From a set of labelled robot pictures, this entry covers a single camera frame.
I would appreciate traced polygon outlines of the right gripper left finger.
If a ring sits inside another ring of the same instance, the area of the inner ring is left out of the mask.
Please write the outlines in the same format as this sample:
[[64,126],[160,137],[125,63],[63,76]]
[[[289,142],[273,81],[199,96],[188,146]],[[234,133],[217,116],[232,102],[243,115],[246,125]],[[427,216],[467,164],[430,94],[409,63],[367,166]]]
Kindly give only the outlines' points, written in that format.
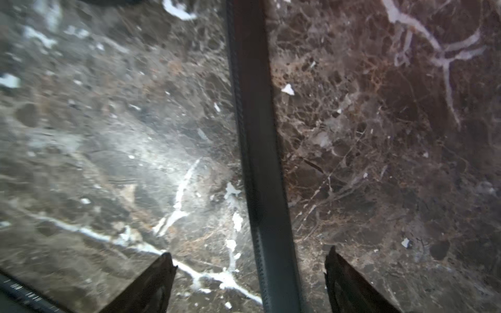
[[176,271],[172,255],[161,254],[101,312],[166,312]]

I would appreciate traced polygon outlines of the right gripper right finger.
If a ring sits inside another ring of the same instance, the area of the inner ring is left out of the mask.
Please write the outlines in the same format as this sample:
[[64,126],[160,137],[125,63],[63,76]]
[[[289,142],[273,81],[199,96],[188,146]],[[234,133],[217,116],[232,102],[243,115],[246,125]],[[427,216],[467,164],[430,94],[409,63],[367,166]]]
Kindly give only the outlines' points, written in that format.
[[327,294],[333,312],[400,313],[334,246],[324,262]]

